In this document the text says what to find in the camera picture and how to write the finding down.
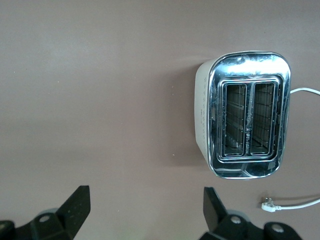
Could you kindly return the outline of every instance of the power cord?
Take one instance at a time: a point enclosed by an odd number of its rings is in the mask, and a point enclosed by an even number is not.
[[[317,94],[320,96],[320,91],[308,88],[308,87],[299,87],[295,88],[290,91],[290,94],[299,92],[299,91],[305,91],[313,94]],[[315,204],[320,203],[320,198],[305,204],[300,204],[300,205],[295,205],[295,206],[280,206],[280,205],[275,205],[274,201],[271,198],[266,198],[265,202],[261,204],[261,208],[267,212],[274,213],[275,211],[280,211],[280,210],[291,210],[291,209],[303,209]]]

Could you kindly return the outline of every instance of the gray surface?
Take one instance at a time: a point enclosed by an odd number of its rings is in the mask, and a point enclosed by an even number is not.
[[[214,176],[194,136],[196,70],[244,50],[282,54],[292,87],[320,89],[320,2],[1,1],[0,215],[22,225],[91,187],[76,239],[195,240],[203,187],[261,227],[319,239],[320,207],[263,212],[261,197],[317,195],[319,102],[295,93],[283,164]]]

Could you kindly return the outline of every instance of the silver screw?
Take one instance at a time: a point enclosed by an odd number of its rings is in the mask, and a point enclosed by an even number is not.
[[[44,216],[42,216],[42,217],[39,219],[39,222],[40,222],[40,223],[44,223],[44,222],[48,221],[49,218],[50,218],[50,216],[44,215]]]
[[[238,216],[232,216],[231,217],[231,222],[233,222],[234,224],[240,224],[241,223],[241,219]]]
[[[283,233],[285,231],[279,224],[272,224],[271,228],[277,233]]]

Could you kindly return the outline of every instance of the toaster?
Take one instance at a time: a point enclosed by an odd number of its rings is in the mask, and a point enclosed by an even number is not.
[[[219,177],[269,176],[286,143],[291,72],[285,58],[266,51],[229,53],[196,72],[196,142]]]

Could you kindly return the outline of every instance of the beige tabletop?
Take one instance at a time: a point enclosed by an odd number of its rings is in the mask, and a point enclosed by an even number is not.
[[[195,141],[195,74],[247,50],[283,55],[291,87],[320,90],[320,1],[0,2],[0,219],[21,226],[89,185],[77,240],[197,240],[203,188],[258,227],[320,236],[320,205],[268,213],[263,197],[320,197],[320,97],[291,96],[280,169],[212,173]]]

